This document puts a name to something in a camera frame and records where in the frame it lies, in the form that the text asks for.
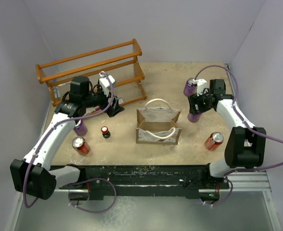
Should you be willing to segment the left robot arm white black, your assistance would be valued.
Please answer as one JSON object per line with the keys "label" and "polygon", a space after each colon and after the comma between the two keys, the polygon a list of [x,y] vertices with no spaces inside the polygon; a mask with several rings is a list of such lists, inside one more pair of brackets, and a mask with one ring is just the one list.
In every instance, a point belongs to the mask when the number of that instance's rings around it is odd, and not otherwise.
{"label": "left robot arm white black", "polygon": [[74,77],[70,90],[56,106],[52,120],[37,144],[22,160],[12,161],[10,171],[16,191],[46,200],[55,189],[65,185],[71,184],[76,189],[86,185],[86,172],[82,167],[67,165],[51,170],[51,164],[67,135],[80,120],[88,118],[88,108],[99,107],[109,117],[124,110],[114,95],[115,79],[104,71],[99,75],[96,85],[92,85],[88,77]]}

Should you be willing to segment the canvas bag with rope handles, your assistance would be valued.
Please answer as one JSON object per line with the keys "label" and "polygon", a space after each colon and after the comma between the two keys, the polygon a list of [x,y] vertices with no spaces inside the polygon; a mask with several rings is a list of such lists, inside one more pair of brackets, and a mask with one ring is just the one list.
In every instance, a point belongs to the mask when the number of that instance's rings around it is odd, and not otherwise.
{"label": "canvas bag with rope handles", "polygon": [[177,125],[180,114],[166,100],[149,100],[137,109],[136,143],[177,145],[182,131]]}

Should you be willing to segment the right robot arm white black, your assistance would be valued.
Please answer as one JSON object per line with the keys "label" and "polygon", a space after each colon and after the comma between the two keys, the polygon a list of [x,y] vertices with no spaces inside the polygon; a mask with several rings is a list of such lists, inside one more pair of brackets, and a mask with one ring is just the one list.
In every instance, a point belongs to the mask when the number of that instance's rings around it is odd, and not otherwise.
{"label": "right robot arm white black", "polygon": [[219,178],[236,168],[254,168],[263,163],[266,131],[247,121],[231,94],[226,93],[223,79],[190,78],[183,91],[189,101],[188,120],[197,122],[202,113],[214,109],[231,129],[224,157],[209,164],[209,172],[201,177],[206,188],[213,188]]}

